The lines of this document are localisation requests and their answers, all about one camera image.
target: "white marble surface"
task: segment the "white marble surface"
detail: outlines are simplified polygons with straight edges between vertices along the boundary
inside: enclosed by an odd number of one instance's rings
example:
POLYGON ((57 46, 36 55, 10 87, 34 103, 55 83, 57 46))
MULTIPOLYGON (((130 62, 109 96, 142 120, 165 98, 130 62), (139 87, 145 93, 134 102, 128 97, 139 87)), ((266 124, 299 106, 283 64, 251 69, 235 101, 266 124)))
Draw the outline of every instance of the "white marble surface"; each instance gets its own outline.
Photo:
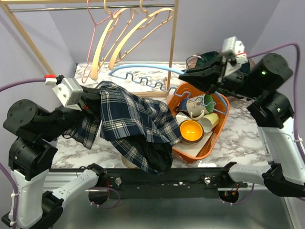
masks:
MULTIPOLYGON (((184 69, 184 65, 174 64, 173 68, 184 69)), ((85 69, 84 64, 79 64, 75 74, 77 81, 81 83, 81 76, 85 69)), ((120 86, 128 89, 130 92, 157 91, 148 86, 140 86, 132 83, 131 80, 121 80, 110 77, 109 69, 103 66, 99 72, 98 81, 90 78, 85 85, 95 87, 100 81, 113 81, 120 86)), ((149 76, 151 83, 163 81, 167 76, 167 71, 152 68, 122 69, 115 74, 124 77, 126 72, 133 72, 136 78, 149 76)), ((178 75, 172 74, 171 85, 178 86, 183 83, 178 80, 178 75)), ((224 129, 212 151, 204 160, 193 164, 185 164, 177 159, 173 161, 173 167, 200 167, 200 166, 224 166, 229 161, 236 161, 244 165, 266 165, 263 145, 257 130, 254 119, 246 109, 247 102, 243 100, 234 100, 231 102, 231 110, 224 129)), ((110 142, 97 135, 95 144, 91 150, 84 148, 73 139, 59 138, 58 153, 53 160, 53 168, 79 168, 91 163, 97 163, 104 168, 124 168, 121 161, 121 154, 112 146, 110 142)))

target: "orange bowl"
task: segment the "orange bowl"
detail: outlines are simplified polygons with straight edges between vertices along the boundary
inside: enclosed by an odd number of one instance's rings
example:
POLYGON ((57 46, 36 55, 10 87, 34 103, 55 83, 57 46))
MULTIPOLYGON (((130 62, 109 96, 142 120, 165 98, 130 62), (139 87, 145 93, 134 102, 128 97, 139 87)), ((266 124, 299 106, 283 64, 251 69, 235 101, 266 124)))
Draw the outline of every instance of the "orange bowl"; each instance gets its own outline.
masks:
POLYGON ((194 120, 185 120, 180 123, 182 140, 187 143, 197 143, 204 135, 202 126, 194 120))

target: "metal rail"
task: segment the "metal rail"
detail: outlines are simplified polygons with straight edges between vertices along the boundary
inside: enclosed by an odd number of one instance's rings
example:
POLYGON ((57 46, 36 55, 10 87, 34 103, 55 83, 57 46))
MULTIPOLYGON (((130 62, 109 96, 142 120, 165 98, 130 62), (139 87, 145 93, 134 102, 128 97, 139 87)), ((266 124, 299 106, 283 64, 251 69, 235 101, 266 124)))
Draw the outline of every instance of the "metal rail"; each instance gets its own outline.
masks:
MULTIPOLYGON (((107 6, 108 9, 122 9, 122 8, 139 8, 139 5, 128 6, 107 6)), ((163 7, 175 7, 174 4, 150 4, 143 5, 145 8, 163 8, 163 7)), ((53 7, 53 8, 32 8, 32 9, 10 9, 11 13, 21 12, 44 12, 44 11, 64 11, 64 10, 86 10, 87 7, 53 7)), ((90 6, 90 10, 104 9, 103 6, 90 6)))

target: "navy plaid shirt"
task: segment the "navy plaid shirt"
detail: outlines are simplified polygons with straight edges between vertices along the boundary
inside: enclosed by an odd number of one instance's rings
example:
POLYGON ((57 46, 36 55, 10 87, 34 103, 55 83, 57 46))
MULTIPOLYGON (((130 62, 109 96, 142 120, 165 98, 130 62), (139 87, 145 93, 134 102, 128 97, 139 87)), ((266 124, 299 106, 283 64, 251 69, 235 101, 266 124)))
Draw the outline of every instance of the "navy plaid shirt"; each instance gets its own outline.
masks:
POLYGON ((101 125, 101 137, 125 158, 146 172, 161 174, 148 165, 126 137, 143 135, 147 142, 171 146, 180 142, 180 129, 168 106, 158 100, 139 98, 109 81, 102 82, 100 89, 102 124, 85 118, 81 126, 65 134, 91 149, 101 125))

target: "metal floor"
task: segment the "metal floor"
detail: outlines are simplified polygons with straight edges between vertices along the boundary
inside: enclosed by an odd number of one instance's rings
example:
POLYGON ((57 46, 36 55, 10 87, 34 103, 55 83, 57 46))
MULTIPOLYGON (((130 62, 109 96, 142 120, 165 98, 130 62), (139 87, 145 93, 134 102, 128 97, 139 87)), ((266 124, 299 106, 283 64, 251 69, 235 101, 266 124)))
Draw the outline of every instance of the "metal floor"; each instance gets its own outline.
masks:
POLYGON ((87 195, 68 205, 54 229, 293 229, 284 199, 268 190, 254 190, 237 206, 204 198, 129 199, 97 209, 87 195))

